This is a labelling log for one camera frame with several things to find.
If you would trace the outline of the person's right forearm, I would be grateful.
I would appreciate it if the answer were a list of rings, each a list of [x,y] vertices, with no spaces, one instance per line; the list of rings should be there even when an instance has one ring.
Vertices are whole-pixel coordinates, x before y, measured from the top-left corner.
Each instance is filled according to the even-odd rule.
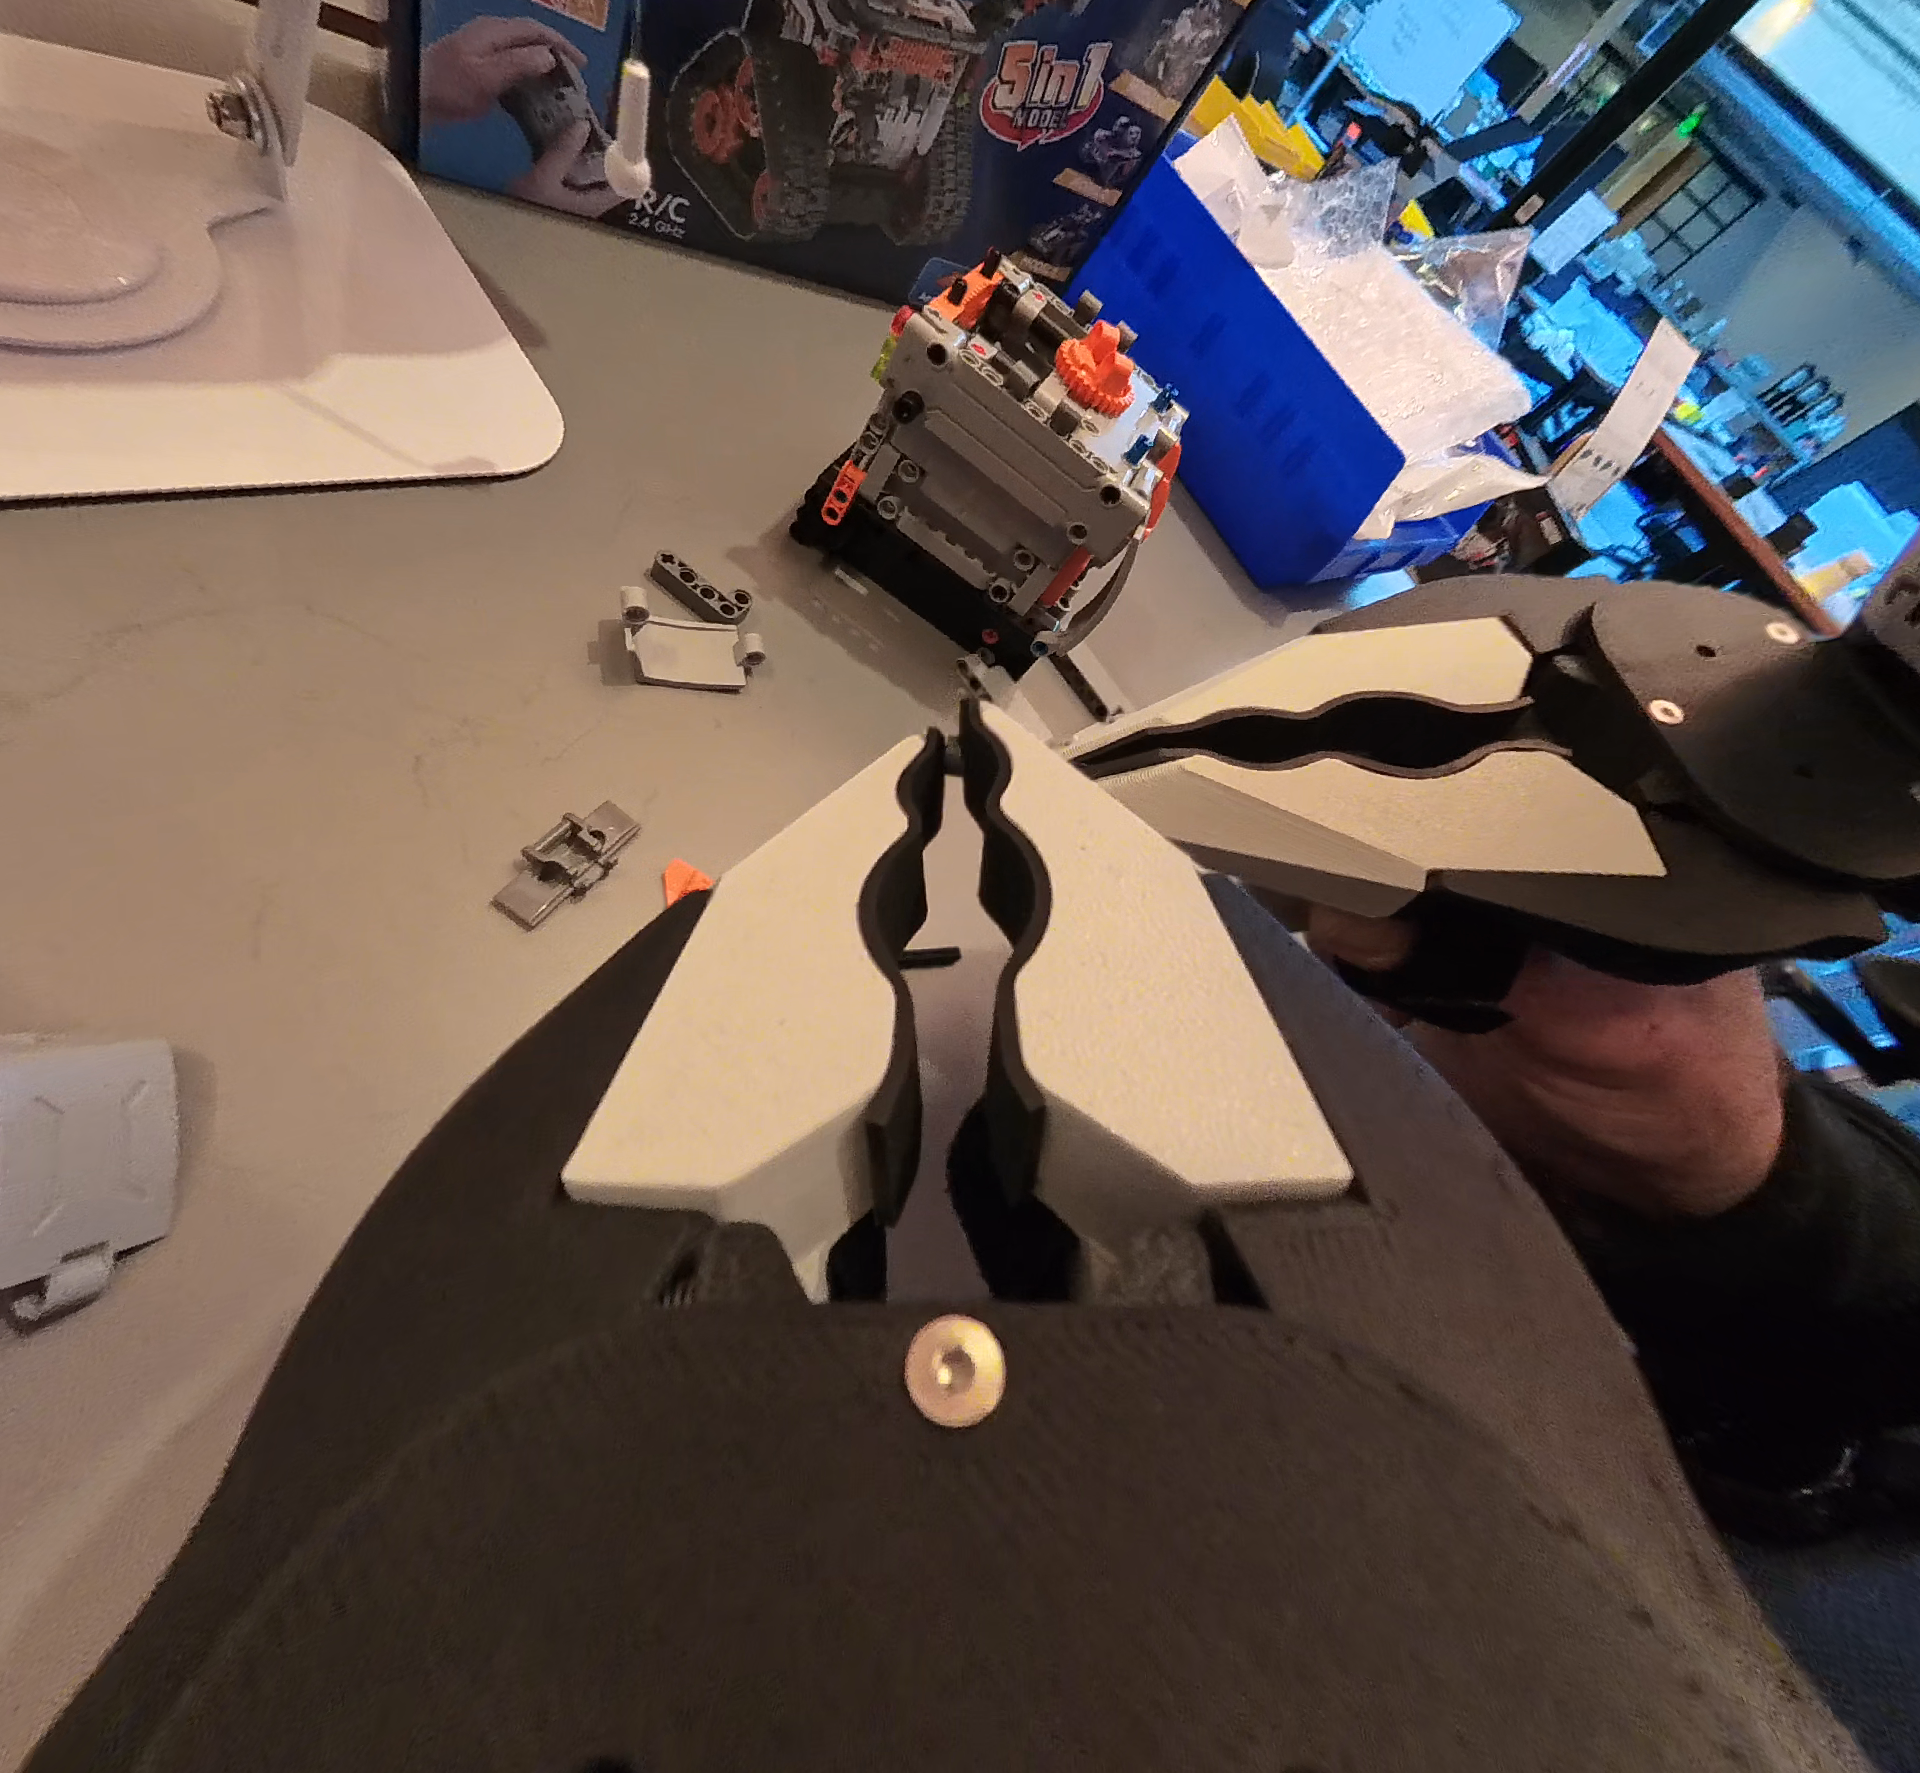
[[[1752,1540],[1915,1525],[1915,1131],[1781,1058],[1762,1183],[1714,1215],[1561,1190],[1709,1517]]]

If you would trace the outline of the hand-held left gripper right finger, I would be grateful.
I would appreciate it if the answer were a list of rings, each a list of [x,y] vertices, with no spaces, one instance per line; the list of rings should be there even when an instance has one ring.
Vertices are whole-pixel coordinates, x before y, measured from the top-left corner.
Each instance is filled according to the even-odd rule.
[[[1070,1297],[1100,1255],[1225,1208],[1331,1202],[1354,1165],[1205,875],[1003,708],[960,708],[976,898],[1006,943],[960,1221],[996,1297]]]

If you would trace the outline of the person's right hand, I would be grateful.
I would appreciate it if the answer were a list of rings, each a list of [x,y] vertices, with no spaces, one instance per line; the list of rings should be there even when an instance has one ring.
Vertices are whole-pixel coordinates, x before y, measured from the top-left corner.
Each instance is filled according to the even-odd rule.
[[[1648,986],[1531,948],[1500,1004],[1461,1033],[1375,999],[1531,1178],[1648,1216],[1711,1216],[1767,1181],[1788,1069],[1758,971]]]

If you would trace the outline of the clear plastic bags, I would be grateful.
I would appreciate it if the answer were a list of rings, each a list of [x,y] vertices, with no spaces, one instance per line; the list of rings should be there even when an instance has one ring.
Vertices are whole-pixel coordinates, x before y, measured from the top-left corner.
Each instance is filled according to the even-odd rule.
[[[1316,186],[1261,164],[1235,121],[1180,149],[1171,170],[1284,327],[1305,336],[1401,457],[1389,479],[1362,471],[1373,500],[1337,539],[1383,539],[1401,522],[1527,484],[1523,470],[1490,464],[1483,441],[1531,407],[1521,372],[1500,352],[1530,228],[1398,242],[1389,234],[1392,160]]]

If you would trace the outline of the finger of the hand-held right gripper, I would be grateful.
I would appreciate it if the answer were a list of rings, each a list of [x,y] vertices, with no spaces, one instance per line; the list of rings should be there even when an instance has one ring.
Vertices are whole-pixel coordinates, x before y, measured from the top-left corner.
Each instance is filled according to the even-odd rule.
[[[1456,877],[1666,875],[1642,815],[1538,736],[1433,765],[1254,763],[1193,740],[1105,736],[1099,781],[1195,861],[1275,893],[1409,901]]]
[[[1316,757],[1433,772],[1496,748],[1530,704],[1534,653],[1500,616],[1309,632],[1066,740],[1089,772],[1186,757]]]

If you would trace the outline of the light grey curved panel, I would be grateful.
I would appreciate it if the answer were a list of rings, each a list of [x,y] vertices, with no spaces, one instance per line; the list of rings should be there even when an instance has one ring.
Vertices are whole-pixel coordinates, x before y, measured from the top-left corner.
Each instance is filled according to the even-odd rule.
[[[743,691],[766,661],[757,632],[729,623],[667,616],[638,586],[620,586],[618,631],[638,683],[717,694]]]

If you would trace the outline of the dark grey track link piece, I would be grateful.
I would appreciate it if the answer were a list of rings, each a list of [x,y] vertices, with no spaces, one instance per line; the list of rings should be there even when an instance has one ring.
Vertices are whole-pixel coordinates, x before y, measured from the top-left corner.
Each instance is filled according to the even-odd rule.
[[[521,929],[538,929],[604,882],[637,832],[638,820],[614,800],[602,800],[586,815],[563,815],[521,848],[515,874],[492,894],[492,910]]]

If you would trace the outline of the blue storage bin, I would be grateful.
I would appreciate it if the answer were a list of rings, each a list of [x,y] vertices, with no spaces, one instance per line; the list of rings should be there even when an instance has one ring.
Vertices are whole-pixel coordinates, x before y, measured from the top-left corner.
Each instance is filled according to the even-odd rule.
[[[1074,271],[1109,321],[1136,327],[1133,359],[1189,410],[1185,489],[1259,589],[1435,560],[1493,491],[1358,536],[1404,457],[1180,176],[1198,143],[1171,135]]]

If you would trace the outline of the white tablet stand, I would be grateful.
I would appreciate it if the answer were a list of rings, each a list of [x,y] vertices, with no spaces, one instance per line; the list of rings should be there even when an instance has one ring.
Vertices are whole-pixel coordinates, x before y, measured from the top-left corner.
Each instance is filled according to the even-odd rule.
[[[308,101],[323,0],[241,61],[4,34],[5,507],[504,479],[563,416],[393,152]]]

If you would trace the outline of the white paper sheet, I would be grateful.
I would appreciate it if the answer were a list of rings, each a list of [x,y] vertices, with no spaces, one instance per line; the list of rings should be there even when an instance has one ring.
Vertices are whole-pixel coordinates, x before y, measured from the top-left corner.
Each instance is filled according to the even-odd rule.
[[[1637,464],[1696,359],[1699,349],[1670,318],[1653,323],[1603,416],[1547,470],[1546,491],[1566,521],[1585,519]]]

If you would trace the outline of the toy brick robot model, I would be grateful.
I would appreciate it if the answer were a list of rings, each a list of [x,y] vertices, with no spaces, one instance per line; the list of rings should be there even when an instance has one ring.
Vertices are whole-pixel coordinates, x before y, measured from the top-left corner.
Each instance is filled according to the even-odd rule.
[[[788,536],[1021,678],[1112,609],[1173,485],[1189,409],[1136,331],[990,249],[930,260],[890,321],[876,407]]]

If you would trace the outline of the dark grey angled beam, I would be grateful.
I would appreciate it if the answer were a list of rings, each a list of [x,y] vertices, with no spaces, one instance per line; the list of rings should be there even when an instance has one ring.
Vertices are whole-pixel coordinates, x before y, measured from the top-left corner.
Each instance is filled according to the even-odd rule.
[[[669,550],[655,554],[648,577],[663,595],[705,625],[738,626],[754,609],[754,593],[748,588],[714,583]]]

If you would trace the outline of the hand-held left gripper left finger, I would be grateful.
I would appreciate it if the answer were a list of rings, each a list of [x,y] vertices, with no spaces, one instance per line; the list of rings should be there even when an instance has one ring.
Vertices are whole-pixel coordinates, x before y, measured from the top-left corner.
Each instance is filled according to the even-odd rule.
[[[572,1200],[763,1228],[828,1299],[832,1252],[916,1175],[902,960],[946,787],[946,734],[902,739],[717,879],[563,1161]]]

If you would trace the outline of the toy robot kit box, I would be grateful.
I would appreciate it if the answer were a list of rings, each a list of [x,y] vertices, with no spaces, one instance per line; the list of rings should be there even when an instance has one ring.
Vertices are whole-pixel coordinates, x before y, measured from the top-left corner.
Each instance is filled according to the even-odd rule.
[[[873,299],[1099,242],[1259,0],[413,0],[420,171]],[[653,189],[602,149],[651,71]]]

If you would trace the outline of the grey square panel piece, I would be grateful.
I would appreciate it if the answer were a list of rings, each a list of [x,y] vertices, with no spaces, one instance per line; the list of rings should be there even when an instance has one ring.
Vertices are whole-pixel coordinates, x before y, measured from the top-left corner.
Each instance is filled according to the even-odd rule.
[[[2,1297],[18,1332],[98,1299],[174,1228],[179,1073],[161,1040],[2,1040]]]

